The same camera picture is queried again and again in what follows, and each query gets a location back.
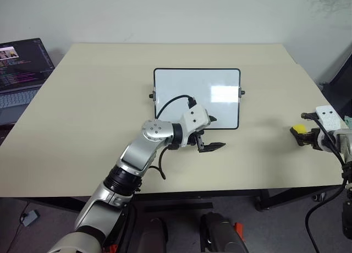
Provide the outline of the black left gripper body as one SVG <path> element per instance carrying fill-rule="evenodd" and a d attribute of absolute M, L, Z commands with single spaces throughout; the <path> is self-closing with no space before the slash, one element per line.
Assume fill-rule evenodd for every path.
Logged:
<path fill-rule="evenodd" d="M 202 140 L 203 134 L 204 134 L 204 131 L 200 130 L 200 131 L 196 131 L 196 132 L 192 133 L 188 137 L 188 145 L 197 146 L 199 153 L 205 152 L 205 147 L 204 147 L 204 143 Z"/>

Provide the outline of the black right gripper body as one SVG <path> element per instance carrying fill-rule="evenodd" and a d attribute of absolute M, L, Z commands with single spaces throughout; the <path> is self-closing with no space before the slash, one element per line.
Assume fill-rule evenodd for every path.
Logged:
<path fill-rule="evenodd" d="M 313 143 L 312 148 L 319 151 L 329 151 L 329 148 L 323 144 L 323 140 L 325 139 L 324 133 L 320 128 L 311 129 L 313 134 Z"/>

